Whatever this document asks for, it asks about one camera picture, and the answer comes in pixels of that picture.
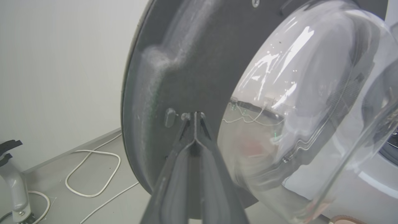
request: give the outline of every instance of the gray floor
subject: gray floor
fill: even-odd
[[[112,136],[96,142],[90,147],[107,141]],[[84,198],[73,194],[65,187],[65,177],[86,156],[86,153],[73,153],[58,159],[27,175],[29,190],[45,193],[52,202],[47,216],[41,224],[78,224],[92,210],[109,200],[111,197],[137,182],[124,153],[122,138],[107,144],[99,149],[118,154],[122,158],[121,166],[104,192],[95,198]],[[94,194],[100,191],[114,171],[117,158],[93,154],[71,176],[69,184],[72,188],[84,194]],[[0,179],[0,216],[10,211],[10,197],[8,189]],[[135,186],[125,192],[108,205],[97,211],[85,224],[109,223],[139,223],[150,195],[141,187]],[[31,207],[36,216],[40,216],[45,209],[46,202],[40,196],[30,195]],[[261,203],[246,209],[251,224],[286,224],[275,213]],[[2,224],[12,224],[8,218]],[[190,223],[201,223],[193,220]],[[326,224],[325,219],[317,219],[311,224]]]

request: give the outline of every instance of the screw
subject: screw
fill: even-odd
[[[252,0],[253,7],[257,8],[260,5],[260,0]]]
[[[185,120],[185,119],[190,119],[191,115],[189,113],[182,113],[181,114],[181,120]]]

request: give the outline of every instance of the baseboard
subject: baseboard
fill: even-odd
[[[95,144],[96,142],[98,142],[98,141],[100,141],[100,140],[102,140],[104,138],[108,138],[108,137],[112,137],[113,138],[115,135],[117,135],[119,133],[121,133],[121,128],[115,129],[115,130],[113,130],[111,132],[108,132],[108,133],[98,137],[98,138],[95,138],[95,139],[93,139],[91,141],[88,141],[88,142],[84,143],[83,145],[80,145],[80,146],[78,146],[78,147],[76,147],[74,149],[71,149],[71,150],[69,150],[67,152],[64,152],[64,153],[62,153],[62,154],[60,154],[60,155],[58,155],[58,156],[56,156],[56,157],[54,157],[52,159],[49,159],[49,160],[45,161],[44,163],[40,163],[39,165],[34,166],[34,167],[30,168],[30,169],[27,169],[27,170],[25,170],[22,173],[23,174],[28,174],[28,173],[30,173],[30,172],[32,172],[32,171],[34,171],[34,170],[36,170],[36,169],[38,169],[40,167],[43,167],[43,166],[45,166],[45,165],[47,165],[47,164],[49,164],[49,163],[51,163],[51,162],[53,162],[53,161],[55,161],[57,159],[60,159],[60,158],[62,158],[64,156],[66,156],[66,155],[69,155],[69,154],[71,154],[72,152],[74,152],[76,150],[83,150],[83,149],[91,150],[93,148],[92,145]]]

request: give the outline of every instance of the washing machine door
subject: washing machine door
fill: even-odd
[[[231,177],[290,223],[317,217],[398,125],[398,45],[354,2],[313,1],[260,47],[218,145]]]
[[[323,2],[311,1],[305,9],[316,8]],[[344,3],[385,17],[387,0]],[[149,193],[154,190],[183,123],[180,117],[201,111],[217,134],[234,89],[252,59],[271,33],[283,21],[288,22],[286,18],[292,12],[303,9],[303,4],[308,3],[306,0],[148,3],[132,42],[121,109],[126,154],[144,189]],[[237,181],[235,185],[243,207],[257,201],[246,182]],[[190,206],[188,213],[190,218],[201,217],[200,208],[195,206]]]

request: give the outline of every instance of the transparent plastic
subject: transparent plastic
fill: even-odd
[[[265,41],[225,110],[218,145],[236,184],[308,223],[398,126],[398,45],[377,16],[312,1]]]

